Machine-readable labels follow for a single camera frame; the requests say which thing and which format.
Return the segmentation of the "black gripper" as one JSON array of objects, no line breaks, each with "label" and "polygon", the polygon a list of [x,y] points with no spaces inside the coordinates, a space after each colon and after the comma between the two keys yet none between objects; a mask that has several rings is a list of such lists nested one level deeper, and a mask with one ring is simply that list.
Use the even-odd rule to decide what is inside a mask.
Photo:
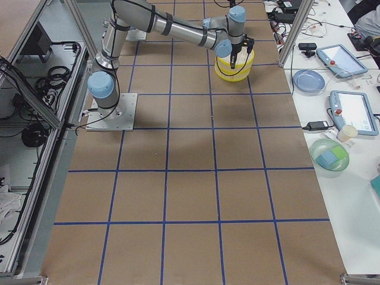
[{"label": "black gripper", "polygon": [[238,53],[242,50],[243,43],[232,44],[232,52],[230,54],[230,68],[235,69],[236,67],[236,58]]}]

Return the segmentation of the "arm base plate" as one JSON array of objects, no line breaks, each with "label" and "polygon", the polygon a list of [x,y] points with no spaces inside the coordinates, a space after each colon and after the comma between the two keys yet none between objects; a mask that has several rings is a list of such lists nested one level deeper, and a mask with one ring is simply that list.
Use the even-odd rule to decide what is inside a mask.
[{"label": "arm base plate", "polygon": [[91,108],[96,109],[88,115],[88,131],[132,131],[134,129],[137,93],[121,93],[116,109],[98,108],[93,99]]},{"label": "arm base plate", "polygon": [[128,31],[125,41],[126,42],[139,42],[146,41],[147,33],[136,28],[131,28]]}]

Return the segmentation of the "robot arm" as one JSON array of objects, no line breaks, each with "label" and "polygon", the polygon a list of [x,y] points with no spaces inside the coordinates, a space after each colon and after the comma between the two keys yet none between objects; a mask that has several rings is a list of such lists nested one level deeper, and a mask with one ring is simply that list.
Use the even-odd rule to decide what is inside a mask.
[{"label": "robot arm", "polygon": [[226,15],[206,18],[194,24],[162,12],[147,1],[112,1],[112,14],[102,40],[102,48],[93,60],[87,87],[97,104],[100,119],[109,121],[124,114],[117,70],[122,47],[130,29],[172,37],[212,50],[219,58],[230,58],[235,67],[237,55],[246,43],[246,12],[235,6]]},{"label": "robot arm", "polygon": [[229,8],[232,8],[237,5],[236,0],[228,0]]}]

